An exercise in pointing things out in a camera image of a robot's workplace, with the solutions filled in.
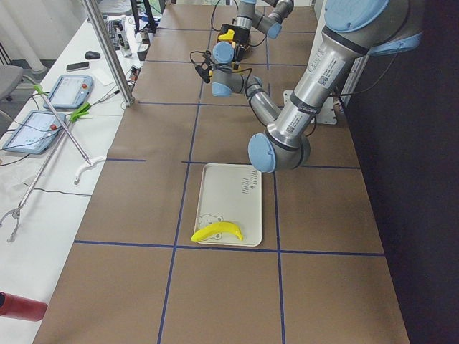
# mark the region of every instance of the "red cylinder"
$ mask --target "red cylinder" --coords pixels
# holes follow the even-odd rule
[[[43,319],[47,308],[44,302],[0,292],[0,316],[39,321]]]

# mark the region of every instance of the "banana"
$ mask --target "banana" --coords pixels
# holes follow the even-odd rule
[[[200,229],[199,231],[196,231],[191,237],[191,241],[200,242],[201,240],[205,240],[214,234],[223,232],[234,234],[239,240],[244,240],[241,228],[239,228],[238,225],[233,224],[232,222],[219,221],[210,224],[209,226],[206,226],[203,229]]]

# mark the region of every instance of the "white table surface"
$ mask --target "white table surface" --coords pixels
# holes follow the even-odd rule
[[[139,67],[142,64],[135,53],[138,43],[134,39],[132,25],[128,25],[127,32],[133,56],[123,58],[117,51],[125,73],[132,65]],[[88,50],[100,52],[101,58],[91,60],[88,70],[67,73],[66,65],[85,61],[84,54]],[[116,85],[114,81],[109,85],[103,85],[103,82],[93,74],[94,71],[98,77],[102,74],[103,79],[113,81],[93,27],[85,21],[47,73],[42,82],[43,90],[50,91],[60,75],[91,75],[94,79],[94,88],[88,101],[92,104]],[[43,100],[40,97],[35,99],[43,110]],[[123,117],[124,108],[123,98],[118,94],[107,102],[91,108],[89,115],[75,123],[72,133],[90,158],[106,155]],[[36,105],[30,100],[16,120],[21,122],[30,110],[36,109]],[[10,128],[17,127],[18,125],[13,123]],[[3,146],[10,135],[7,133],[0,139],[0,146]],[[0,151],[2,163],[12,162],[23,156],[23,153]],[[18,206],[27,190],[23,183],[32,182],[46,156],[47,153],[30,155],[23,161],[0,167],[0,216]],[[75,172],[83,163],[82,156],[70,139],[64,138],[36,187],[91,194],[103,163],[83,172],[80,183],[76,186],[73,183]],[[0,291],[49,302],[89,200],[89,196],[33,191],[21,211],[19,230],[13,243],[6,240],[13,231],[16,220],[11,215],[5,219],[0,228]],[[40,324],[41,321],[29,322],[0,317],[0,343],[32,343]]]

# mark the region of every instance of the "black mouse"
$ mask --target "black mouse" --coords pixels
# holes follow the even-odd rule
[[[100,59],[100,54],[98,52],[86,52],[85,59]]]

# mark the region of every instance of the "smartphone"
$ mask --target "smartphone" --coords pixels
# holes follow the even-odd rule
[[[67,71],[72,72],[74,70],[86,70],[89,68],[89,61],[72,63],[67,65]]]

